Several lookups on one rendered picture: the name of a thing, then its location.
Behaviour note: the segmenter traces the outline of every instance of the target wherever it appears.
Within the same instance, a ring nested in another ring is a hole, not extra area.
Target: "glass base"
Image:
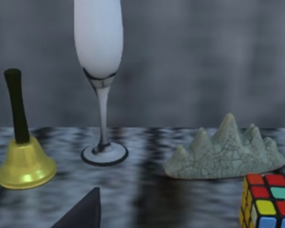
[[[128,157],[128,150],[117,143],[111,142],[102,152],[97,152],[97,143],[85,147],[81,159],[95,166],[111,166],[123,162]]]

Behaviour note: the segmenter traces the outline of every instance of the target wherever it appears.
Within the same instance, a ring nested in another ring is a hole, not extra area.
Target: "champagne flute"
[[[119,68],[123,44],[120,0],[74,0],[74,37],[78,60],[94,89],[100,114],[100,140],[81,153],[84,162],[110,166],[126,159],[128,150],[109,142],[106,134],[107,99]]]

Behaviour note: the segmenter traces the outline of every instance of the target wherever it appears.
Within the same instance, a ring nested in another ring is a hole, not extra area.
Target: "rubik's cube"
[[[285,228],[285,176],[244,177],[239,222],[242,228]]]

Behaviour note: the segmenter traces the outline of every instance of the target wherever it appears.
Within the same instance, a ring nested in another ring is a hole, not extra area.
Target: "blurred gray background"
[[[285,0],[122,0],[124,54],[109,126],[285,127]],[[98,126],[77,60],[73,0],[0,0],[0,126],[11,126],[3,71],[23,72],[30,127]]]

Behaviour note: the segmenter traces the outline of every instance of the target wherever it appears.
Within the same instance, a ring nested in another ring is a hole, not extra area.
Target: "handle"
[[[4,77],[9,90],[16,143],[28,143],[29,129],[22,99],[21,71],[13,68],[8,69],[4,71]]]

